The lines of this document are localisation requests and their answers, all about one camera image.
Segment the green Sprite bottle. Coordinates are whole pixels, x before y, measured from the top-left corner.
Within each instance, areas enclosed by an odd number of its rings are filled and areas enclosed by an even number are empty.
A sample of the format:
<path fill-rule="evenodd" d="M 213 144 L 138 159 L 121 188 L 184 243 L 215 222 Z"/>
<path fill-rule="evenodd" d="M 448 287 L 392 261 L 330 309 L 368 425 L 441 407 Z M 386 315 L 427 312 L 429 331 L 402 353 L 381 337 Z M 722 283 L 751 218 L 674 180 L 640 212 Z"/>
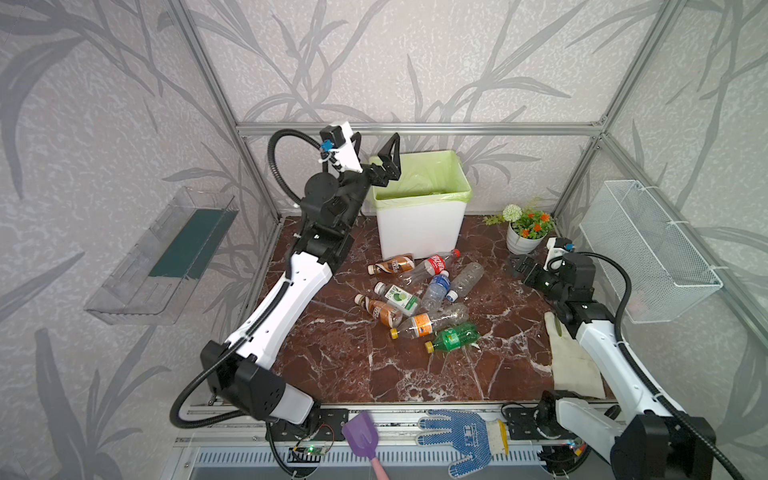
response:
<path fill-rule="evenodd" d="M 432 341 L 425 343 L 425 348 L 430 354 L 435 352 L 447 353 L 474 344 L 479 338 L 480 334 L 476 326 L 471 322 L 464 322 L 442 330 Z"/>

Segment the blue dotted work glove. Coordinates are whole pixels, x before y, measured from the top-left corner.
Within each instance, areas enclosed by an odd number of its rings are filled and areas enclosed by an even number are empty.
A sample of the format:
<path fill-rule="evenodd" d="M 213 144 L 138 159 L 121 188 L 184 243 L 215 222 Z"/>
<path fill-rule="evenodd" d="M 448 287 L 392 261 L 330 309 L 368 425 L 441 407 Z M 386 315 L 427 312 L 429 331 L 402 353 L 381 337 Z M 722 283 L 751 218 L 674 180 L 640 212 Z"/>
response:
<path fill-rule="evenodd" d="M 429 410 L 418 420 L 420 446 L 451 446 L 460 458 L 448 467 L 452 479 L 462 479 L 487 467 L 494 456 L 507 454 L 506 425 L 486 421 L 471 411 Z"/>

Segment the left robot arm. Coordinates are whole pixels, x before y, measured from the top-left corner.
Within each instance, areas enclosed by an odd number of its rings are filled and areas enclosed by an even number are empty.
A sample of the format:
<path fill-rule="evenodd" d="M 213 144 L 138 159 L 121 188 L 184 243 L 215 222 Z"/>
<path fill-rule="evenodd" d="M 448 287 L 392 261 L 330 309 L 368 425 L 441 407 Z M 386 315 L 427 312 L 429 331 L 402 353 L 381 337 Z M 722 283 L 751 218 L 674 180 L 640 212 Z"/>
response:
<path fill-rule="evenodd" d="M 320 172 L 297 195 L 277 165 L 277 146 L 286 137 L 309 144 L 318 154 Z M 241 416 L 284 421 L 305 433 L 319 426 L 319 402 L 288 384 L 272 366 L 285 339 L 315 295 L 332 279 L 354 243 L 352 230 L 371 187 L 385 187 L 401 176 L 399 134 L 378 153 L 378 162 L 360 161 L 360 133 L 347 123 L 328 125 L 314 139 L 296 129 L 280 129 L 269 139 L 266 160 L 275 180 L 301 211 L 298 237 L 286 254 L 278 282 L 239 328 L 222 343 L 210 341 L 201 352 L 203 370 L 173 402 L 169 420 L 179 429 L 197 429 Z M 233 405 L 233 410 L 200 420 L 182 417 L 181 409 L 202 384 Z"/>

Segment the clear unlabelled plastic bottle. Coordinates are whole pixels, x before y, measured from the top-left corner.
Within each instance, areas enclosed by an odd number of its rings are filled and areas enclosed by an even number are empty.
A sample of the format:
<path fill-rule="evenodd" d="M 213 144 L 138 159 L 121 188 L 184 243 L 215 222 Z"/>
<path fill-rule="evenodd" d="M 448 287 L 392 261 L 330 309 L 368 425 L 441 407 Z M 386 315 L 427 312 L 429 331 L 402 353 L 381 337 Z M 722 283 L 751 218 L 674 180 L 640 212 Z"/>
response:
<path fill-rule="evenodd" d="M 485 273 L 484 267 L 478 262 L 472 262 L 461 270 L 458 276 L 451 282 L 451 288 L 446 294 L 446 299 L 451 303 L 465 298 L 477 285 Z"/>

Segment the white pot flower plant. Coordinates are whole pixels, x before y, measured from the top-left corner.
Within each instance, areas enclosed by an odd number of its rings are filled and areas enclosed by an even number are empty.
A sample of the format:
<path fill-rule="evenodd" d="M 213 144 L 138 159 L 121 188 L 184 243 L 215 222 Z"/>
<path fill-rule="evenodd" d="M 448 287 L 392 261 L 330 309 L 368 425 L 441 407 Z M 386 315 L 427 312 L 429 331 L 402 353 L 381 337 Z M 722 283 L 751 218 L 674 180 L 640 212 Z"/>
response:
<path fill-rule="evenodd" d="M 509 204 L 500 213 L 484 217 L 483 222 L 487 226 L 505 224 L 507 248 L 517 255 L 531 253 L 555 229 L 549 213 L 516 204 Z"/>

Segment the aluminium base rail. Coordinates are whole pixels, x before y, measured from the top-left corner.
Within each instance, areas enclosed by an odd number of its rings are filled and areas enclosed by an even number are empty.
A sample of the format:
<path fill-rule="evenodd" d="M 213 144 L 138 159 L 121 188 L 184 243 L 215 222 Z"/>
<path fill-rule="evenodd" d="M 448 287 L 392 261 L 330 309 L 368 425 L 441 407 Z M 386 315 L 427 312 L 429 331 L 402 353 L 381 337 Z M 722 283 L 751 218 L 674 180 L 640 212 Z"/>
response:
<path fill-rule="evenodd" d="M 507 438 L 513 445 L 553 444 L 561 439 L 540 437 L 533 425 L 535 401 L 530 402 L 448 402 L 448 403 L 347 403 L 325 404 L 320 410 L 321 426 L 310 435 L 311 439 L 331 442 L 334 449 L 346 446 L 342 426 L 363 411 L 367 411 L 378 431 L 381 446 L 414 446 L 419 433 L 418 420 L 425 417 L 430 409 L 448 409 L 473 412 L 486 421 L 506 422 L 508 415 L 514 415 L 511 431 Z M 298 427 L 279 422 L 271 427 L 264 421 L 250 417 L 238 417 L 213 426 L 200 429 L 180 430 L 175 434 L 175 447 L 197 446 L 266 446 L 266 434 L 272 433 L 277 445 L 292 446 L 301 438 Z"/>

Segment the cream rubber glove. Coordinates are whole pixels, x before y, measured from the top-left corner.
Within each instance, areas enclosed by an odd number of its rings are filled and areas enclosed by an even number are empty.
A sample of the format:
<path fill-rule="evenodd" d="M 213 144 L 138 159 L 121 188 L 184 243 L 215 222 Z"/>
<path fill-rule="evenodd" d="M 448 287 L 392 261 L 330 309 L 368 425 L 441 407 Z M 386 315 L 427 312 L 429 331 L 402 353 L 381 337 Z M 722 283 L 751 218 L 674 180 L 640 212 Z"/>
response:
<path fill-rule="evenodd" d="M 544 314 L 544 321 L 549 336 L 555 389 L 605 399 L 603 380 L 595 362 L 570 337 L 552 312 Z"/>

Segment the clear acrylic wall shelf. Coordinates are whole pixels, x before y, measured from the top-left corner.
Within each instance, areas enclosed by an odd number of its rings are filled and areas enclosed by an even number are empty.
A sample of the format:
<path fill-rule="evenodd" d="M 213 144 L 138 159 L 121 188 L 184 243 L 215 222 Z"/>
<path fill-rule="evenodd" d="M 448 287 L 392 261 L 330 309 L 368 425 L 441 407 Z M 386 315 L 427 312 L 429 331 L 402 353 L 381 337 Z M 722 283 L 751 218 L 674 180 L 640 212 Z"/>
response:
<path fill-rule="evenodd" d="M 180 188 L 84 310 L 108 325 L 175 324 L 238 213 L 233 194 Z"/>

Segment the purple plastic scoop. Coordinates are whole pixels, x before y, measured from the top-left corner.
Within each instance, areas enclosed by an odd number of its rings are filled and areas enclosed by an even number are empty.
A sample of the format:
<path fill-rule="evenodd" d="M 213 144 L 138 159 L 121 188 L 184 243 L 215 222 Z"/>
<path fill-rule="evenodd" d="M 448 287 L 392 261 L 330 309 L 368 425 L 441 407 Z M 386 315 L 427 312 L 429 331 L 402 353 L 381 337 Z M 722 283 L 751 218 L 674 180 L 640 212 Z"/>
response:
<path fill-rule="evenodd" d="M 377 480 L 389 480 L 377 457 L 378 431 L 368 411 L 361 411 L 342 426 L 342 433 L 352 452 L 370 461 Z"/>

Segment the red label cola bottle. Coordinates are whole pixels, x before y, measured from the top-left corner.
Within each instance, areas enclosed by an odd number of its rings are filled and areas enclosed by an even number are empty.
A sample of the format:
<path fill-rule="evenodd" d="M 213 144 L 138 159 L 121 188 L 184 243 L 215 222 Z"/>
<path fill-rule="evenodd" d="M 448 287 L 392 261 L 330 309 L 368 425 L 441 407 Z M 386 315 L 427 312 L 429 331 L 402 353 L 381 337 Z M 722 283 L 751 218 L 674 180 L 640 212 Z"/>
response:
<path fill-rule="evenodd" d="M 413 270 L 401 274 L 399 280 L 406 286 L 429 280 L 435 275 L 439 275 L 443 271 L 446 271 L 460 257 L 461 253 L 459 249 L 452 249 L 448 252 L 434 254 L 423 260 Z"/>

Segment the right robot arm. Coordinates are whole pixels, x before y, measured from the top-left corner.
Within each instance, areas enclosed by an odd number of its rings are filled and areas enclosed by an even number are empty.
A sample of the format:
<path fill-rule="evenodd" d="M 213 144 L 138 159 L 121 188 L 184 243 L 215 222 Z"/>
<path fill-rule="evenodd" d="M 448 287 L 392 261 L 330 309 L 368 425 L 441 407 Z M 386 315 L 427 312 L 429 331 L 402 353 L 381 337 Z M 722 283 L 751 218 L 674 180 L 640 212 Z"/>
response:
<path fill-rule="evenodd" d="M 614 311 L 593 297 L 595 263 L 613 267 L 624 282 Z M 709 479 L 720 464 L 734 479 L 742 474 L 717 447 L 709 422 L 693 417 L 673 401 L 637 359 L 622 332 L 632 293 L 628 272 L 615 260 L 593 252 L 565 252 L 546 264 L 513 255 L 508 272 L 540 292 L 586 351 L 615 396 L 625 422 L 599 413 L 578 398 L 555 401 L 555 419 L 580 437 L 611 466 L 617 479 Z"/>

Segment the lime label tea bottle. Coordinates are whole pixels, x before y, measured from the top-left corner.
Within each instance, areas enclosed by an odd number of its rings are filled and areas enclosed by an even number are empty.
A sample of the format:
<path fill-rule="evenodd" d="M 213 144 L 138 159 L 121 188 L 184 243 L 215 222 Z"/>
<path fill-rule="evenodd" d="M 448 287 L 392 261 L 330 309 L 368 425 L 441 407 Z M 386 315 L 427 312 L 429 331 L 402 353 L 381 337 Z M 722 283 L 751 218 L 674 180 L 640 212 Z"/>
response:
<path fill-rule="evenodd" d="M 406 317 L 414 316 L 420 306 L 420 299 L 417 296 L 394 284 L 378 282 L 374 287 L 374 292 Z"/>

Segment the brown gold coffee bottle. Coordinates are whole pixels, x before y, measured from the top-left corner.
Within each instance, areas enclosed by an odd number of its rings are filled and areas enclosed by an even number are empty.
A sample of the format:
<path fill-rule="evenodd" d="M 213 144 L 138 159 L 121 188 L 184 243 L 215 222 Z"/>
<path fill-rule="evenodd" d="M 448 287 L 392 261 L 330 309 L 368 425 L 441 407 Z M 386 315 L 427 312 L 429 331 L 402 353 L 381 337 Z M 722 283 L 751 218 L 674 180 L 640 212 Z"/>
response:
<path fill-rule="evenodd" d="M 411 271 L 415 268 L 415 262 L 409 255 L 398 255 L 392 258 L 381 260 L 377 263 L 367 266 L 369 275 L 377 274 L 400 274 Z"/>

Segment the green circuit board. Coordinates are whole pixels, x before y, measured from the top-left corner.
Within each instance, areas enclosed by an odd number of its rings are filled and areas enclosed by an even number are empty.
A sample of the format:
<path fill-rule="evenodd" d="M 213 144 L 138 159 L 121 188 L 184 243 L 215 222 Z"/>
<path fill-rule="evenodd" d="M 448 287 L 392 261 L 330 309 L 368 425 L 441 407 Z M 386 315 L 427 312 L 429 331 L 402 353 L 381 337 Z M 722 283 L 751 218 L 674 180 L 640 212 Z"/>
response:
<path fill-rule="evenodd" d="M 290 449 L 290 458 L 298 463 L 318 463 L 332 449 L 332 443 L 298 444 Z"/>

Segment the blue label Pocari bottle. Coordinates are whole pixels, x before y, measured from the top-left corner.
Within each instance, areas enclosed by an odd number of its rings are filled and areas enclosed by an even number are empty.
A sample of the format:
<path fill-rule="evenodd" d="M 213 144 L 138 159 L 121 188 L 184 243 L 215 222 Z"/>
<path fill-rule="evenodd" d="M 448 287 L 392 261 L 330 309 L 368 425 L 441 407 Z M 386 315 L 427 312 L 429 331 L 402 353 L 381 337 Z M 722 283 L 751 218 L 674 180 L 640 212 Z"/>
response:
<path fill-rule="evenodd" d="M 422 313 L 436 311 L 441 306 L 450 290 L 449 277 L 448 271 L 442 271 L 431 279 L 421 298 L 420 311 Z"/>

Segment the green bin liner bag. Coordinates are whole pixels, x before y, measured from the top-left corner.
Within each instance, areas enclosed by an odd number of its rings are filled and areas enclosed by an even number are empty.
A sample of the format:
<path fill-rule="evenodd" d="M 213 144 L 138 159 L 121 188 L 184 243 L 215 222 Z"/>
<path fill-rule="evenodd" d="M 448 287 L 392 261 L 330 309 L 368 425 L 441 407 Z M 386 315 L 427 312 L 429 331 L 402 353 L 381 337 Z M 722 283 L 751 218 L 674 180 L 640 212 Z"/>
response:
<path fill-rule="evenodd" d="M 369 200 L 376 210 L 417 207 L 447 202 L 469 203 L 472 187 L 453 150 L 405 153 L 401 176 L 386 187 L 374 186 Z"/>

